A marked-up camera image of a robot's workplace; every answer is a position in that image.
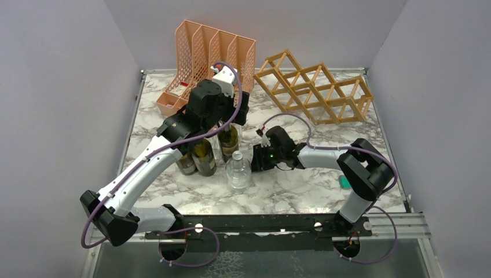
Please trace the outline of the dark wine bottle with label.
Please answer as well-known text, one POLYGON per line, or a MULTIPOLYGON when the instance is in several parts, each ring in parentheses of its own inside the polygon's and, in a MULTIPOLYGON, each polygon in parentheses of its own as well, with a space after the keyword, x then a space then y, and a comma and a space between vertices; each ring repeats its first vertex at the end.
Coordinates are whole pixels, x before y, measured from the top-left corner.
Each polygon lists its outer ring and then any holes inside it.
POLYGON ((239 149, 239 133, 232 125, 227 125, 218 134, 219 146, 223 161, 226 163, 233 155, 234 151, 239 149))

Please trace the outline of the round clear bottle with cap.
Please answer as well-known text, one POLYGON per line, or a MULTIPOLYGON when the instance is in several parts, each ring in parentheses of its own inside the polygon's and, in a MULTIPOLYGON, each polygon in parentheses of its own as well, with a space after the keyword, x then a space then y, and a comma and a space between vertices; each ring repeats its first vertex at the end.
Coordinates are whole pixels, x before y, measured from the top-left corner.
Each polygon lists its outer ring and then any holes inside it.
POLYGON ((251 164, 241 151, 234 151, 226 162, 226 176, 233 191, 243 191, 252 185, 251 164))

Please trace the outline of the wooden wine rack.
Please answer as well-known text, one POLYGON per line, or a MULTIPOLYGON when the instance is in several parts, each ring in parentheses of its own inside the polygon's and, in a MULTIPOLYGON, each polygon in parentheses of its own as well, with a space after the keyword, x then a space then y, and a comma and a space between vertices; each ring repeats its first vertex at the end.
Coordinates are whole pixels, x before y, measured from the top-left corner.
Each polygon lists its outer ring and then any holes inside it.
POLYGON ((338 81, 324 63, 302 67, 289 49, 265 58, 254 79, 281 111, 315 125, 364 122, 373 103, 362 75, 338 81))

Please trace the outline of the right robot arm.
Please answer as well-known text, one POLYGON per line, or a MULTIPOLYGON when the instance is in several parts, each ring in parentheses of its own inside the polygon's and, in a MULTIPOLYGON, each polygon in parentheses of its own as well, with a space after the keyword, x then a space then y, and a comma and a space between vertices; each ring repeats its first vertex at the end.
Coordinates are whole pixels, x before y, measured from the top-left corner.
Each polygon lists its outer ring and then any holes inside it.
POLYGON ((363 138, 351 145, 330 148, 315 147, 307 142, 295 143, 280 126, 256 131, 262 139, 253 146, 251 170, 261 172, 279 168, 286 170, 324 168, 340 170, 351 186, 351 193, 336 212, 332 227, 347 236, 357 229, 362 215, 378 200, 389 182, 397 179, 390 162, 363 138))

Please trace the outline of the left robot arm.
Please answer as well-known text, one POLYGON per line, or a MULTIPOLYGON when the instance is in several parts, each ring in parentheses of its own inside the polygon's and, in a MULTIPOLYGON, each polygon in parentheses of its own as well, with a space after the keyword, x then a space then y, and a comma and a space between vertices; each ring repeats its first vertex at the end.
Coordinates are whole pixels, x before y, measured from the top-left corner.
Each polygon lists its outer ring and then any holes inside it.
POLYGON ((85 242, 91 224, 113 246, 120 246, 142 232, 159 231, 170 238, 178 236, 182 222, 169 208, 135 208, 134 204, 162 172, 183 157, 180 145, 188 147, 216 134, 217 131, 206 128, 173 142, 162 135, 154 136, 146 150, 112 182, 98 192, 84 192, 80 202, 88 220, 82 231, 81 246, 86 249, 97 246, 85 242))

